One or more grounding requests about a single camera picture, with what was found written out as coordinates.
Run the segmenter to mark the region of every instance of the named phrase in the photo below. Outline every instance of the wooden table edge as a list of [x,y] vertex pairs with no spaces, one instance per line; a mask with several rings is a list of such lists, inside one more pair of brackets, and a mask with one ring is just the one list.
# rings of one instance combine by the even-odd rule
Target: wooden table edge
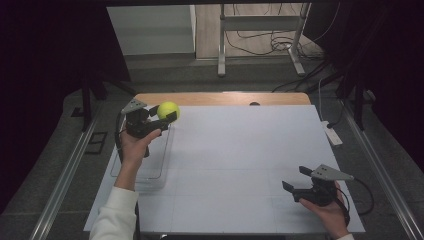
[[263,92],[185,92],[185,93],[141,93],[135,96],[147,105],[158,105],[172,101],[180,106],[225,106],[249,105],[310,105],[305,93],[263,93]]

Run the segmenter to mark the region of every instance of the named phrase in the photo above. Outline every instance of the hand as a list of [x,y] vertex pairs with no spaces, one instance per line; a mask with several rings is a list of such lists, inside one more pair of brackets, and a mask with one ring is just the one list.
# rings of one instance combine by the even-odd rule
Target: hand
[[[335,182],[336,187],[340,189],[340,185]],[[344,203],[342,194],[337,191],[337,198]],[[349,234],[345,224],[345,219],[342,209],[336,202],[332,202],[325,207],[315,205],[308,200],[300,199],[299,202],[307,209],[314,212],[321,219],[325,229],[330,233],[331,237],[338,239]]]
[[115,187],[134,191],[135,178],[146,153],[146,148],[160,133],[160,129],[156,129],[142,139],[132,137],[126,131],[121,133],[123,159]]

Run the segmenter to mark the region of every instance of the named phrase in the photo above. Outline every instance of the white sleeve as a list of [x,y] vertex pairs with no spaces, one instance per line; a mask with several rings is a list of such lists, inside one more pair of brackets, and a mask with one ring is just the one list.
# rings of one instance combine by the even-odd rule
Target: white sleeve
[[337,240],[354,240],[352,234],[348,234],[344,237],[338,238]]
[[113,187],[105,206],[93,224],[90,239],[133,239],[135,229],[135,204],[138,193]]

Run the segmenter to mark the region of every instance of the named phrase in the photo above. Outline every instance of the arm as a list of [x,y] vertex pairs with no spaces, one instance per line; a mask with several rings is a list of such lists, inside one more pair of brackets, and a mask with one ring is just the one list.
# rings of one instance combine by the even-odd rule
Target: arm
[[138,193],[134,192],[135,178],[141,166],[146,147],[160,135],[155,130],[143,139],[121,133],[123,160],[115,185],[105,206],[100,208],[90,239],[133,239],[136,216],[134,207]]
[[[340,191],[337,191],[337,198],[343,203],[343,197]],[[352,234],[347,230],[343,211],[337,205],[332,202],[325,207],[319,207],[308,200],[300,199],[300,203],[310,211],[314,212],[321,219],[325,229],[329,232],[332,238],[338,240],[351,240],[353,239]]]

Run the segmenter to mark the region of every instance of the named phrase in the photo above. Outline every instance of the yellow ball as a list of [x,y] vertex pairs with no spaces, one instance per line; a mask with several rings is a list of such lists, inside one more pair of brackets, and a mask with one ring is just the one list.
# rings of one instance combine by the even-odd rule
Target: yellow ball
[[177,119],[180,117],[180,108],[174,102],[163,102],[158,108],[159,119],[164,119],[170,113],[177,112]]

